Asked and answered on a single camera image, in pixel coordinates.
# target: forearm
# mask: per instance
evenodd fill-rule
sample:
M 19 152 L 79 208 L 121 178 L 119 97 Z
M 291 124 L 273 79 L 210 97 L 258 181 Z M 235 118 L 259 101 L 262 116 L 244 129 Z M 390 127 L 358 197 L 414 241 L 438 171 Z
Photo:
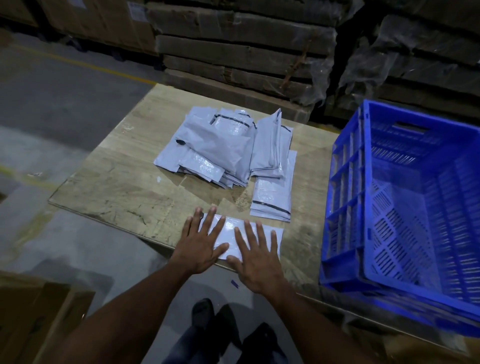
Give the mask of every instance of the forearm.
M 189 276 L 183 266 L 168 263 L 87 318 L 50 363 L 140 363 Z
M 286 281 L 267 299 L 287 327 L 305 364 L 376 362 L 340 328 L 299 297 Z

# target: gray floor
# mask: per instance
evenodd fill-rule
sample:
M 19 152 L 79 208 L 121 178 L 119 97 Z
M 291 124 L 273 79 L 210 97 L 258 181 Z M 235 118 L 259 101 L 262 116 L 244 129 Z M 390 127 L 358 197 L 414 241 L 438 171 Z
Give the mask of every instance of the gray floor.
M 8 196 L 0 203 L 0 269 L 91 287 L 96 291 L 91 314 L 165 259 L 131 235 L 46 201 L 152 86 L 36 51 L 148 80 L 161 80 L 161 73 L 0 30 L 0 193 Z M 165 358 L 190 325 L 193 304 L 204 297 L 216 310 L 230 303 L 241 339 L 269 323 L 289 361 L 301 363 L 270 304 L 217 267 L 193 276 L 180 290 L 144 363 Z M 231 345 L 222 363 L 235 363 L 239 355 Z

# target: yellow floor line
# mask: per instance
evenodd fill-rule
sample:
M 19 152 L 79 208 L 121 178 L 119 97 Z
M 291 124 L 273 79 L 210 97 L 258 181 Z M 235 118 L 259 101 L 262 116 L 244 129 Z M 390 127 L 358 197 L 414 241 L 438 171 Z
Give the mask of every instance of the yellow floor line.
M 113 71 L 113 70 L 110 70 L 108 68 L 99 67 L 99 66 L 95 66 L 93 64 L 89 64 L 87 62 L 81 62 L 81 61 L 72 60 L 70 58 L 57 56 L 56 54 L 52 54 L 52 53 L 48 53 L 48 52 L 42 52 L 40 50 L 36 50 L 36 49 L 33 49 L 33 48 L 21 46 L 19 44 L 10 44 L 9 47 L 21 49 L 21 50 L 24 50 L 26 52 L 35 54 L 35 55 L 40 56 L 40 57 L 47 57 L 47 58 L 51 58 L 53 60 L 57 60 L 57 61 L 60 61 L 60 62 L 74 64 L 74 65 L 80 66 L 80 67 L 86 67 L 86 68 L 89 68 L 91 70 L 101 71 L 101 72 L 105 72 L 105 73 L 109 73 L 109 74 L 114 74 L 116 76 L 129 78 L 129 79 L 134 80 L 134 81 L 143 82 L 144 84 L 149 84 L 149 85 L 156 85 L 157 84 L 157 82 L 152 81 L 152 80 L 147 80 L 145 78 L 132 76 L 132 75 L 127 74 L 127 73 Z
M 0 174 L 3 174 L 7 177 L 13 178 L 14 180 L 21 182 L 23 184 L 27 184 L 30 186 L 35 186 L 44 190 L 52 191 L 55 192 L 56 189 L 58 188 L 58 185 L 43 181 L 39 179 L 38 177 L 31 177 L 26 174 L 19 173 L 11 168 L 8 168 L 6 166 L 0 165 Z

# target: person's right hand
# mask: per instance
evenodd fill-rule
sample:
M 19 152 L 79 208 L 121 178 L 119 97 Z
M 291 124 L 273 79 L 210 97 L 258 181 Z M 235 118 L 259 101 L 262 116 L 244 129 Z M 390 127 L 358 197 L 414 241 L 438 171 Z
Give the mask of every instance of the person's right hand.
M 253 233 L 252 226 L 245 220 L 247 244 L 242 238 L 239 228 L 235 228 L 235 240 L 241 252 L 243 263 L 235 256 L 227 256 L 227 262 L 231 264 L 239 274 L 240 281 L 251 291 L 259 293 L 267 299 L 273 298 L 285 284 L 282 266 L 277 255 L 276 233 L 272 230 L 272 246 L 268 251 L 264 228 L 262 223 L 257 222 L 258 241 Z

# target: stack of white packages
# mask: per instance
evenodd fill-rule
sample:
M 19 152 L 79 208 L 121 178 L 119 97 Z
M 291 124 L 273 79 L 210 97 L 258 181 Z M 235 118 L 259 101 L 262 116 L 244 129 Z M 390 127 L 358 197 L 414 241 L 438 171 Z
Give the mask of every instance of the stack of white packages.
M 243 110 L 193 107 L 154 164 L 223 188 L 246 186 L 256 126 Z
M 257 123 L 250 169 L 257 176 L 250 215 L 290 221 L 291 189 L 297 152 L 290 150 L 293 128 L 281 125 L 282 113 Z

